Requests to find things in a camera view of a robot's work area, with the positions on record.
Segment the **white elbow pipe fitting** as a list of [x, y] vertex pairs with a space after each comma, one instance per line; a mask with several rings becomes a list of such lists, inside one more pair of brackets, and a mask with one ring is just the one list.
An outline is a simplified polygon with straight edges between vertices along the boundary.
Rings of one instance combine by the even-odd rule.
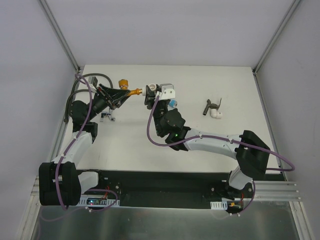
[[146, 96], [148, 91], [155, 91], [157, 86], [155, 84], [148, 84], [142, 88], [142, 95]]

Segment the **orange water faucet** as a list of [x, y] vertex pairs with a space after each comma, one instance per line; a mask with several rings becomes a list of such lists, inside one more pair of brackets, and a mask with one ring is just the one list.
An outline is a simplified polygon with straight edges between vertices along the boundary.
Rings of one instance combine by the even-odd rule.
[[[129, 82], [127, 79], [119, 80], [118, 85], [121, 90], [129, 90]], [[141, 88], [136, 88], [136, 89], [130, 90], [127, 96], [141, 95], [142, 93], [143, 93], [143, 90]]]

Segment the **white elbow fitting right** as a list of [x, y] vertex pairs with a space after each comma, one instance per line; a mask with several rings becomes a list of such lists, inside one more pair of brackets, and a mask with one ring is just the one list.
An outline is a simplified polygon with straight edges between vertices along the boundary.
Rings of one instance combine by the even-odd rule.
[[217, 109], [210, 109], [210, 116], [214, 119], [221, 119], [223, 117], [223, 114]]

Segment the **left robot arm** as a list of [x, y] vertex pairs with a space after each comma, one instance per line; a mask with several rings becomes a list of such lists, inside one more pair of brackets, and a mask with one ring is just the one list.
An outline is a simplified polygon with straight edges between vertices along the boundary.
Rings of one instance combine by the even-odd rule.
[[38, 169], [39, 200], [43, 206], [64, 208], [75, 206], [81, 195], [88, 190], [99, 195], [105, 191], [106, 183], [96, 171], [77, 172], [77, 166], [86, 151], [98, 136], [98, 124], [93, 118], [106, 108], [119, 108], [130, 96], [125, 80], [119, 88], [99, 84], [96, 92], [89, 92], [89, 102], [74, 101], [69, 107], [72, 119], [72, 135], [66, 148], [51, 162], [44, 162]]

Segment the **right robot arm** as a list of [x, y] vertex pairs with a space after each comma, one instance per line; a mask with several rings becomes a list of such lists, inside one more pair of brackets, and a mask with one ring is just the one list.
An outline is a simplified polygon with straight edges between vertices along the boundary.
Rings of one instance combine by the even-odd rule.
[[222, 198], [233, 199], [248, 183], [264, 179], [270, 148], [254, 132], [244, 130], [242, 134], [214, 135], [186, 126], [176, 108], [168, 109], [168, 104], [175, 98], [172, 84], [146, 85], [142, 95], [145, 106], [151, 111], [147, 123], [154, 123], [156, 135], [165, 141], [155, 142], [148, 129], [147, 138], [152, 144], [175, 151], [210, 152], [237, 161], [237, 167], [229, 173], [226, 183], [215, 188]]

